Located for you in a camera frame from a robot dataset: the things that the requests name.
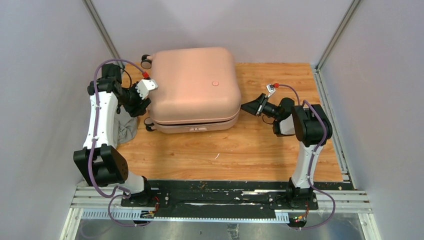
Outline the pink suitcase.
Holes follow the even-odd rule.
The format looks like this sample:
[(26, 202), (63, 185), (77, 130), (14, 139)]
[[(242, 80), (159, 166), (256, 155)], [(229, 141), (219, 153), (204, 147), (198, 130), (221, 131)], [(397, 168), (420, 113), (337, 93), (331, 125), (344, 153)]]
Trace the pink suitcase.
[(232, 53), (224, 47), (163, 50), (143, 56), (158, 88), (148, 94), (147, 131), (166, 134), (227, 130), (241, 110), (242, 95)]

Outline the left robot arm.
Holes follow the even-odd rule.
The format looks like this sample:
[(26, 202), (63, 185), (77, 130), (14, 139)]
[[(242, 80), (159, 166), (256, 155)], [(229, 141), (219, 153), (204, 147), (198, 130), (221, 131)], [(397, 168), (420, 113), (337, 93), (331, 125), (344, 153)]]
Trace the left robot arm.
[(121, 198), (149, 206), (155, 200), (146, 177), (129, 170), (126, 159), (116, 149), (114, 119), (123, 108), (130, 117), (142, 116), (151, 103), (148, 95), (158, 88), (144, 70), (142, 79), (130, 87), (122, 86), (122, 67), (114, 60), (101, 63), (87, 87), (90, 100), (90, 122), (81, 150), (73, 161), (86, 183), (104, 198), (122, 191)]

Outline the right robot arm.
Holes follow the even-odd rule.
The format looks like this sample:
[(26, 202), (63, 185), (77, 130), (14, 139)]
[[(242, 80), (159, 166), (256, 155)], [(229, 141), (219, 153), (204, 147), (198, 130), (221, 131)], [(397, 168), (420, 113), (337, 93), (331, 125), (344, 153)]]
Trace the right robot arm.
[(262, 93), (255, 100), (243, 103), (240, 108), (254, 116), (265, 115), (273, 119), (272, 130), (278, 137), (295, 136), (299, 142), (297, 163), (289, 178), (285, 193), (274, 202), (298, 209), (313, 198), (314, 174), (318, 157), (332, 137), (333, 129), (320, 104), (304, 107), (284, 97), (279, 105), (272, 104)]

